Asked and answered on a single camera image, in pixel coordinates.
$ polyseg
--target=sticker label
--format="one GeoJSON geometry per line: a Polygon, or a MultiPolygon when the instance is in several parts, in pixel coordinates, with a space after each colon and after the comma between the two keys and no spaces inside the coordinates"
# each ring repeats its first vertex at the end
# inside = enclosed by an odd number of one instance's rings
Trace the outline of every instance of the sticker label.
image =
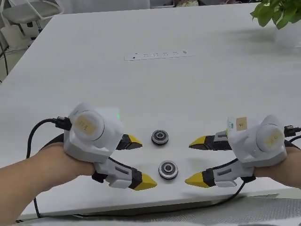
{"type": "Polygon", "coordinates": [[[74,124],[81,132],[84,134],[91,136],[95,130],[97,129],[97,126],[95,126],[92,122],[89,121],[85,116],[80,116],[77,118],[74,124]]]}
{"type": "Polygon", "coordinates": [[[267,146],[271,148],[281,137],[283,137],[282,133],[276,129],[271,136],[268,137],[267,146]]]}
{"type": "Polygon", "coordinates": [[[234,119],[233,117],[228,117],[228,128],[227,128],[227,133],[228,131],[232,131],[234,129],[234,122],[236,118],[234,119]]]}
{"type": "Polygon", "coordinates": [[[237,118],[236,119],[236,130],[243,131],[243,130],[247,130],[247,129],[248,129],[248,126],[246,123],[246,117],[237,118]]]}

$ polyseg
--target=outlet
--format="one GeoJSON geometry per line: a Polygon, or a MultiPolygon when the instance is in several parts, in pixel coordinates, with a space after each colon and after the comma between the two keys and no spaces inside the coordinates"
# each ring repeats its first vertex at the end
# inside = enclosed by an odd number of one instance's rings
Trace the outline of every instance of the outlet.
{"type": "Polygon", "coordinates": [[[151,59],[163,59],[163,58],[175,58],[175,57],[192,57],[194,54],[187,50],[170,51],[170,52],[154,52],[154,53],[134,53],[125,56],[126,61],[133,60],[151,60],[151,59]]]}

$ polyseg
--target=green leaf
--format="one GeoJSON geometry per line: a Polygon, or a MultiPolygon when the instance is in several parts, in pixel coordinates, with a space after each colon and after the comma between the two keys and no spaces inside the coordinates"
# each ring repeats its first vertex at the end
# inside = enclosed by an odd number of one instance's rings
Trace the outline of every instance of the green leaf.
{"type": "Polygon", "coordinates": [[[296,13],[290,20],[290,22],[292,24],[298,22],[299,20],[301,20],[301,12],[296,13]]]}
{"type": "Polygon", "coordinates": [[[277,24],[278,20],[280,19],[282,15],[282,12],[280,10],[276,11],[274,14],[273,14],[273,17],[272,17],[272,20],[274,22],[274,25],[277,24]]]}
{"type": "Polygon", "coordinates": [[[260,10],[265,7],[263,3],[259,3],[256,8],[254,9],[254,11],[251,13],[251,16],[253,17],[253,19],[256,17],[258,17],[258,14],[260,12],[260,10]]]}
{"type": "Polygon", "coordinates": [[[288,9],[283,12],[282,19],[276,24],[276,27],[280,30],[285,27],[288,22],[291,21],[293,16],[297,12],[297,7],[295,5],[291,5],[288,9]]]}
{"type": "Polygon", "coordinates": [[[274,9],[265,6],[258,12],[258,23],[261,27],[264,27],[272,19],[274,14],[274,9]]]}
{"type": "Polygon", "coordinates": [[[261,0],[264,6],[269,6],[270,0],[261,0]]]}
{"type": "Polygon", "coordinates": [[[301,1],[295,1],[294,3],[295,3],[295,5],[297,6],[298,9],[301,8],[301,1]]]}
{"type": "Polygon", "coordinates": [[[269,6],[271,8],[275,8],[276,6],[279,5],[280,2],[281,2],[281,0],[270,0],[269,6]]]}

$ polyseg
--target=metal bearing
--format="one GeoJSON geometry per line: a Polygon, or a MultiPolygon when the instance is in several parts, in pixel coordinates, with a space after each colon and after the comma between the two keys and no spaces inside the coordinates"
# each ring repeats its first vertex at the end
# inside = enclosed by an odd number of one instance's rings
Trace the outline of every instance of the metal bearing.
{"type": "Polygon", "coordinates": [[[171,180],[176,178],[178,175],[178,167],[173,161],[163,161],[159,165],[159,175],[166,179],[166,180],[171,180]]]}
{"type": "Polygon", "coordinates": [[[151,140],[157,146],[164,146],[168,142],[168,133],[165,130],[156,130],[152,133],[151,140]]]}

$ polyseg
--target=table surface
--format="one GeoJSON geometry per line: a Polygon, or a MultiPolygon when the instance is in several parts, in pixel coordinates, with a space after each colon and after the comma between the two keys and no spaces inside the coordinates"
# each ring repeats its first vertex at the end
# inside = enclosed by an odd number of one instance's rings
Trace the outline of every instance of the table surface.
{"type": "MultiPolygon", "coordinates": [[[[37,197],[45,215],[88,213],[164,204],[217,200],[232,188],[185,184],[192,174],[234,158],[231,151],[198,151],[188,145],[226,128],[228,116],[263,119],[273,113],[300,126],[300,53],[273,43],[274,27],[261,28],[249,12],[254,4],[167,8],[55,16],[0,86],[0,166],[22,160],[32,127],[44,118],[67,116],[82,101],[117,106],[126,133],[142,149],[113,158],[149,174],[156,188],[135,192],[80,177],[37,197]],[[135,52],[186,50],[195,56],[125,61],[135,52]],[[151,134],[169,133],[156,148],[151,134]],[[158,165],[179,167],[174,181],[158,165]]],[[[41,127],[36,153],[61,131],[41,127]]],[[[242,194],[272,194],[287,187],[257,179],[242,194]]],[[[35,216],[31,203],[21,218],[35,216]]]]}

